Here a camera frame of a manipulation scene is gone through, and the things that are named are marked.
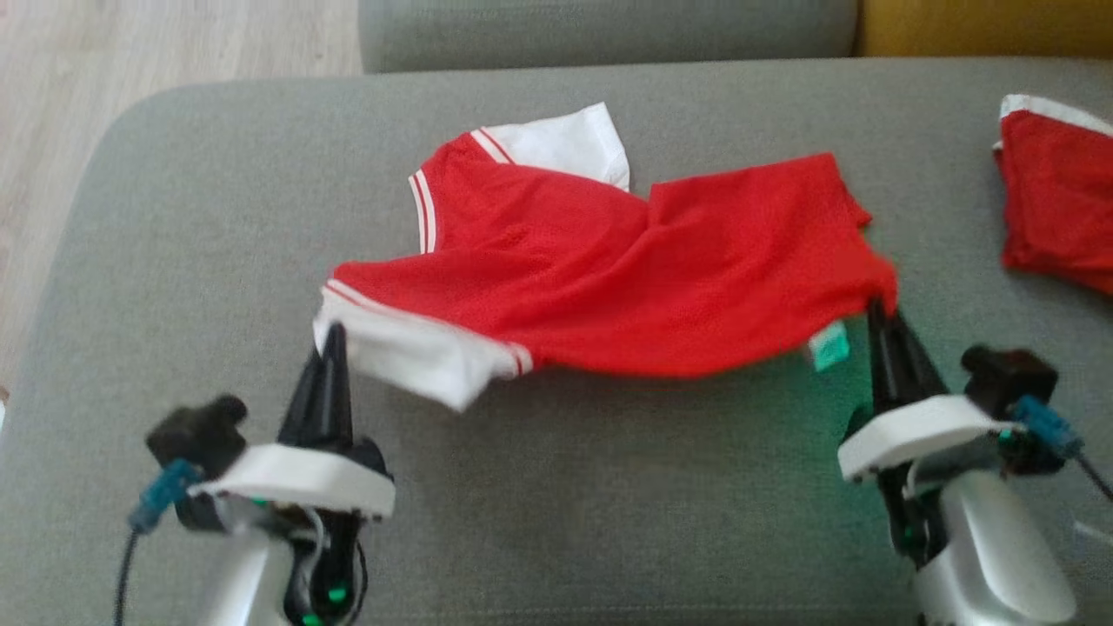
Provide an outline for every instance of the gray sofa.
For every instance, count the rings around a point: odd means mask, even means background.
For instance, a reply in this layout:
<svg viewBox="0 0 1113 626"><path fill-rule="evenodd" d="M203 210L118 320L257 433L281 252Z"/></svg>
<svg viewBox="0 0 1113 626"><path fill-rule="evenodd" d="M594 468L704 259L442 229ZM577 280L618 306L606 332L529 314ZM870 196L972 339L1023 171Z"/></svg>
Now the gray sofa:
<svg viewBox="0 0 1113 626"><path fill-rule="evenodd" d="M946 381L973 342L1062 369L1056 405L1113 471L1113 306L1005 272L989 146L1009 91L1113 111L1113 63L748 60L190 87L128 110L77 194L0 438L0 614L106 623L125 516L168 410L239 394L273 440L337 263L417 251L406 176L484 124L605 100L633 190L831 150L895 261ZM365 540L362 624L912 624L876 491L835 450L868 395L856 356L706 380L543 371L462 415L354 381L398 487ZM1113 620L1113 557L1072 534L1109 508L1071 468L1016 483L1081 599ZM139 544L130 624L191 624L220 556L173 519Z"/></svg>
<svg viewBox="0 0 1113 626"><path fill-rule="evenodd" d="M857 0L359 0L367 72L845 57Z"/></svg>

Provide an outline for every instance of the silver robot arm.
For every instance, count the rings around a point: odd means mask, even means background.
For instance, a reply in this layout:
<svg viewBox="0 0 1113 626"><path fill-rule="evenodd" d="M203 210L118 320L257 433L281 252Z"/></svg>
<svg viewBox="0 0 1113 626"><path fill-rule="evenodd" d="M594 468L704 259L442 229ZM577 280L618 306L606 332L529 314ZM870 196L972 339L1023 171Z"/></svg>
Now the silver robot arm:
<svg viewBox="0 0 1113 626"><path fill-rule="evenodd" d="M893 548L915 567L920 624L1072 624L1066 576L1003 480L1084 462L1046 407L1057 373L1027 351L975 346L963 356L971 382L951 395L899 312L874 305L869 334L873 407L855 412L838 460L844 479L880 490Z"/></svg>
<svg viewBox="0 0 1113 626"><path fill-rule="evenodd" d="M124 624L136 538L174 505L189 530L224 536L203 626L332 626L363 605L365 522L394 512L378 447L352 434L344 327L334 325L303 370L276 443L248 447L247 409L226 395L179 409L147 436L162 475L129 518L115 624Z"/></svg>

